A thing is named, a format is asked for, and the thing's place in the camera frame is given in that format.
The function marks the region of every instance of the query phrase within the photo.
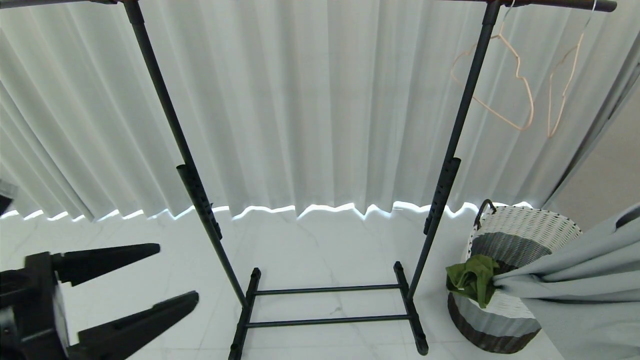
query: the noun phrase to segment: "white marble floor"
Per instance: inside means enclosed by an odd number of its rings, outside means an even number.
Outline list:
[[[355,210],[249,211],[232,220],[216,213],[223,244],[243,288],[252,268],[262,270],[260,289],[395,283],[395,261],[411,279],[424,239],[425,213],[394,208],[389,215]],[[445,216],[415,298],[429,341],[426,359],[562,359],[543,334],[523,351],[499,356],[477,349],[452,324],[446,307],[445,266],[457,263],[475,213]],[[115,216],[99,223],[44,216],[0,220],[1,268],[22,267],[25,255],[135,243],[160,243],[151,258],[75,288],[63,286],[72,332],[149,308],[197,290],[200,303],[187,318],[132,358],[226,359],[240,306],[195,212],[174,220]],[[253,321],[397,314],[404,311],[397,290],[259,297]],[[407,321],[255,329],[243,359],[422,359]]]

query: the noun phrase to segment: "laundry basket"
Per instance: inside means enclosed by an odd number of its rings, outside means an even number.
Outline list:
[[[553,253],[580,234],[574,222],[557,213],[517,206],[495,207],[485,200],[462,262],[473,255],[490,256],[500,265],[497,274],[503,274]],[[489,352],[518,352],[541,329],[520,298],[505,295],[499,289],[484,309],[456,293],[449,293],[447,307],[462,335]]]

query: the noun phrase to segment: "green garment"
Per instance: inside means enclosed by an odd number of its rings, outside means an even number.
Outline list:
[[[447,267],[447,290],[474,300],[481,309],[491,301],[495,286],[491,281],[498,263],[486,255],[473,255],[466,263]]]

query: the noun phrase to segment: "top hanging rod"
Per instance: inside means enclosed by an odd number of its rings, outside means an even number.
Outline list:
[[[449,1],[475,1],[482,3],[490,3],[491,1],[487,0],[449,0]],[[513,0],[495,0],[500,1],[501,5],[511,6]],[[591,10],[593,9],[593,1],[594,0],[516,0],[514,7],[517,6],[525,6],[525,5],[547,5],[547,6],[558,6],[561,8],[571,8],[571,9],[584,9]],[[597,0],[595,11],[597,12],[607,12],[610,13],[618,7],[618,3],[611,0]]]

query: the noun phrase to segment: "white curtain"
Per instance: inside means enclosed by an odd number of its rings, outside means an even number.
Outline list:
[[[140,1],[210,199],[389,210],[431,203],[462,88],[453,59],[475,41],[483,3],[361,0]],[[548,76],[590,11],[515,8],[505,35],[522,57],[536,116],[519,133],[474,103],[450,206],[534,206],[566,170],[640,31],[640,2],[595,13],[565,116],[547,139]],[[0,177],[15,208],[100,218],[191,204],[182,163],[122,5],[0,12]],[[456,67],[466,79],[470,57]],[[570,64],[556,72],[554,110]],[[515,61],[492,41],[476,95],[518,124],[529,115]]]

